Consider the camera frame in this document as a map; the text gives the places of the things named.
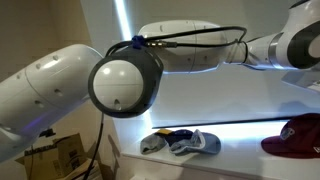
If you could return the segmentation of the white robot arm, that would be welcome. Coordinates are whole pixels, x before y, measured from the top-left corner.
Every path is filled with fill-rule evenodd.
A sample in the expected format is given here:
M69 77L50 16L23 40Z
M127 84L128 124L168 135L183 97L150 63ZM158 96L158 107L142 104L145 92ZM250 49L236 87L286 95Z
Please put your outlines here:
M222 63L254 70L306 70L319 63L320 0L299 0L284 28L229 41L225 28L198 20L143 26L106 54L74 44L33 62L0 84L0 161L31 146L86 100L115 118L143 114L165 74L213 71Z

